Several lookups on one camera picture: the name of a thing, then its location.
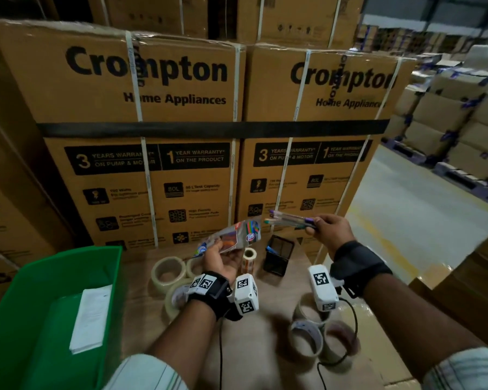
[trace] pallet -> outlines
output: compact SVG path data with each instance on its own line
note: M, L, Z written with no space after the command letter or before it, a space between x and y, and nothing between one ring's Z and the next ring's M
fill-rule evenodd
M427 156L419 150L400 142L398 140L400 138L401 137L396 137L396 139L392 139L383 137L381 139L381 144L417 165L434 165L439 161L436 156Z
M478 179L463 170L459 170L458 168L443 162L437 163L432 172L488 203L487 180Z

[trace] wooden table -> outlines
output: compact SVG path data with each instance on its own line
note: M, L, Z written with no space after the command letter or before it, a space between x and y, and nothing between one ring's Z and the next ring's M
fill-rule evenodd
M238 322L225 320L223 341L223 388L227 390L260 389L321 389L315 360L304 360L292 350L287 328L294 308L302 294L310 292L307 268L309 260L296 244L286 275L283 278L261 269L265 244L254 244L258 253L255 281L259 291L260 310ZM190 257L195 246L178 245L149 252L143 260L127 262L129 292L125 305L123 354L144 353L168 324L164 296L159 295L150 280L150 270L157 260L166 256ZM340 319L337 309L333 312ZM210 350L197 389L219 387L219 331L213 334ZM363 356L348 358L341 368L332 371L320 368L328 389L381 390L379 375Z

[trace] tape roll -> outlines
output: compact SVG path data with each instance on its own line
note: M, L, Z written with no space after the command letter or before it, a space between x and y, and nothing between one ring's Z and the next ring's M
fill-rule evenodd
M293 312L293 320L307 320L317 327L324 327L331 317L330 312L320 312L311 293L304 294Z
M308 342L301 332L309 335L312 340ZM309 320L295 320L289 326L288 333L291 347L304 357L316 357L322 353L324 338L320 328Z
M253 274L253 267L256 259L256 250L253 248L244 249L240 271L243 274Z
M170 322L177 317L182 307L186 304L186 292L190 288L191 282L191 279L181 279L167 291L164 299L164 310Z
M186 262L186 277L193 279L202 274L202 257L191 258Z
M166 292L186 275L186 265L179 257L165 257L159 260L150 273L157 291Z
M319 355L322 362L334 363L345 353L354 356L361 350L359 339L354 339L354 330L341 320L328 322L320 331L324 339L324 347Z

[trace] gray concrete floor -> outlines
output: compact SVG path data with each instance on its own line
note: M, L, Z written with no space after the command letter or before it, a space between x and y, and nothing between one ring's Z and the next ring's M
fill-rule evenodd
M455 268L488 236L488 204L380 146L346 215L358 240L410 282Z

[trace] person's left hand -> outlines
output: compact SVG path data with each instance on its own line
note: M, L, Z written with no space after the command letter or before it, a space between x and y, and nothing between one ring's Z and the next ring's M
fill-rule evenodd
M233 284L237 278L237 271L242 263L242 249L221 255L219 252L223 247L221 239L215 241L215 244L206 249L204 252L204 259L202 260L202 268L204 271L213 271L224 276L229 284Z

